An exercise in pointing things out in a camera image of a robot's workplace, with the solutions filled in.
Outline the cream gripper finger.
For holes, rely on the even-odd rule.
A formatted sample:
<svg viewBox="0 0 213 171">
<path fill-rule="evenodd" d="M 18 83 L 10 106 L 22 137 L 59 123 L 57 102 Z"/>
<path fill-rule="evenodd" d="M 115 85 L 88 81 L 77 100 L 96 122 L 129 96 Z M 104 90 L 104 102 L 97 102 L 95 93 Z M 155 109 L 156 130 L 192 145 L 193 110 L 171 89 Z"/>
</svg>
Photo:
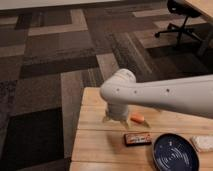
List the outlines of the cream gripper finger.
<svg viewBox="0 0 213 171">
<path fill-rule="evenodd" d="M 102 122 L 108 122 L 110 120 L 111 120 L 111 118 L 109 116 L 104 116 L 102 119 Z"/>
<path fill-rule="evenodd" d="M 129 123 L 127 121 L 121 121 L 121 124 L 125 127 L 125 129 L 129 129 Z"/>
</svg>

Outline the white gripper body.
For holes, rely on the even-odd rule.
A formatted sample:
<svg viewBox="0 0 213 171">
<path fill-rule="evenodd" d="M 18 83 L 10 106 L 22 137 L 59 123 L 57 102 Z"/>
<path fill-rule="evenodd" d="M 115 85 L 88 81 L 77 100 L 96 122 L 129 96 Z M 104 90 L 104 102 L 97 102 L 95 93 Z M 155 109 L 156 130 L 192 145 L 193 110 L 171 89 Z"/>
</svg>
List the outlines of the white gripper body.
<svg viewBox="0 0 213 171">
<path fill-rule="evenodd" d="M 123 104 L 107 104 L 106 116 L 115 121 L 126 121 L 129 108 Z"/>
</svg>

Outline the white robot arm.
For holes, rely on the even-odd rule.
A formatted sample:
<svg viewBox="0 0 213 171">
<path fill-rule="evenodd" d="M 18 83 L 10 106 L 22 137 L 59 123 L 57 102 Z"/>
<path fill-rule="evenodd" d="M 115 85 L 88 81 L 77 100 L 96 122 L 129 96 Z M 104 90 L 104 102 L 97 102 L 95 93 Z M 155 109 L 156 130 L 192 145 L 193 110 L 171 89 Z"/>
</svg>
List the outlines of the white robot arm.
<svg viewBox="0 0 213 171">
<path fill-rule="evenodd" d="M 140 105 L 213 119 L 213 74 L 138 83 L 134 73 L 119 69 L 100 86 L 106 102 L 103 121 L 129 128 L 129 105 Z"/>
</svg>

